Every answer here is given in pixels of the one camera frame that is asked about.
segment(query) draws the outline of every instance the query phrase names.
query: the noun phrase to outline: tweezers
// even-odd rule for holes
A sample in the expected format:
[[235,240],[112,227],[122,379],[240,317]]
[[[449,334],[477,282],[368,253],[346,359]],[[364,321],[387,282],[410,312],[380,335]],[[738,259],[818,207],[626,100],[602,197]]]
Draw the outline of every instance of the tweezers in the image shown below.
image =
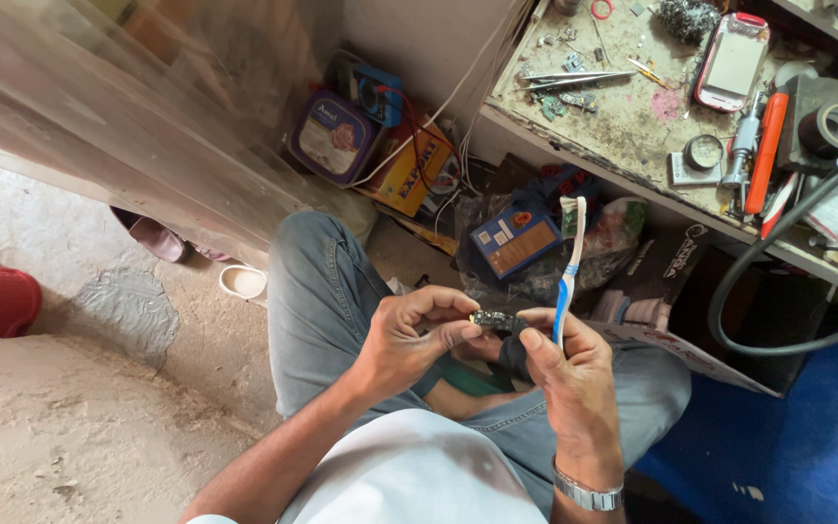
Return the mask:
[[549,73],[547,75],[533,75],[531,77],[520,78],[520,80],[557,80],[556,82],[549,82],[547,84],[532,84],[522,90],[532,89],[550,89],[554,87],[567,86],[571,84],[580,84],[582,82],[592,82],[594,80],[604,80],[607,78],[625,78],[632,77],[639,73],[638,71],[617,71],[611,73],[602,72],[586,72],[586,73]]

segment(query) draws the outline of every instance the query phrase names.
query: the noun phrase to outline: man's left hand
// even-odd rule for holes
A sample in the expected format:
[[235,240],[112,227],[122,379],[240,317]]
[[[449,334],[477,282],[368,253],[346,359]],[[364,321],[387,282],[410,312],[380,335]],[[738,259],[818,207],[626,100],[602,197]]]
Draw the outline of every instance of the man's left hand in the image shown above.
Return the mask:
[[402,393],[445,351],[481,335],[481,327],[467,319],[480,308],[464,293],[437,285],[388,296],[373,314],[350,372],[377,401]]

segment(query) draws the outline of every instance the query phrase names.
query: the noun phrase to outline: shelf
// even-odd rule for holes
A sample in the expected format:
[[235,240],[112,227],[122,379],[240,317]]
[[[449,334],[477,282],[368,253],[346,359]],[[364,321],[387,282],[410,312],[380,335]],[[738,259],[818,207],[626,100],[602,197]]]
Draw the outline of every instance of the shelf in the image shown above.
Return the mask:
[[788,13],[820,29],[838,41],[838,19],[836,9],[824,9],[821,0],[771,0]]
[[[605,63],[598,64],[593,61],[593,50],[602,43],[589,14],[564,17],[547,9],[548,4],[548,0],[542,0],[533,13],[516,52],[481,110],[482,116],[560,161],[580,166],[654,205],[741,242],[754,242],[755,229],[724,214],[731,196],[728,191],[714,185],[669,183],[669,152],[680,151],[699,134],[726,139],[735,133],[738,114],[717,113],[689,103],[688,93],[681,87],[688,71],[692,72],[702,59],[703,49],[683,46],[663,34],[648,10],[638,17],[626,9],[616,10],[598,23],[608,55]],[[584,51],[582,58],[590,69],[629,70],[632,67],[626,57],[639,55],[643,62],[656,61],[658,77],[675,89],[662,88],[639,76],[610,81],[589,88],[597,96],[597,113],[570,110],[549,121],[541,106],[530,100],[528,92],[519,89],[519,66],[528,62],[537,73],[560,72],[571,48],[562,42],[540,46],[538,40],[547,34],[564,33],[569,23],[577,34],[572,45]],[[763,89],[776,68],[789,59],[770,53],[756,89]],[[804,231],[790,231],[784,241],[767,251],[838,286],[838,268],[822,260],[821,249],[811,247],[808,237]]]

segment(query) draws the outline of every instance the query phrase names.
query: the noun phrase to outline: circuit board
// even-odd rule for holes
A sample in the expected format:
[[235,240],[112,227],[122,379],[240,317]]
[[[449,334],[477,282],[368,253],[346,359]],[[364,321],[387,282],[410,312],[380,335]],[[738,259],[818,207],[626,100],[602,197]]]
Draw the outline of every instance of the circuit board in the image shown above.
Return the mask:
[[519,332],[529,326],[525,319],[500,311],[477,311],[471,316],[471,321],[483,328],[491,328],[494,331],[508,331],[514,335],[518,335]]

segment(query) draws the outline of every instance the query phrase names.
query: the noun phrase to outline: tape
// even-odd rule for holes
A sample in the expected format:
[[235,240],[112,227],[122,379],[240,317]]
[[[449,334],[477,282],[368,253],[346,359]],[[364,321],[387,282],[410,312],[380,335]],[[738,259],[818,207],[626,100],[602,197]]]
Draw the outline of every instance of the tape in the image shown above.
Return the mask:
[[711,134],[699,134],[684,146],[684,161],[699,172],[716,167],[723,160],[723,144]]
[[821,159],[838,159],[838,100],[827,101],[801,120],[801,144]]

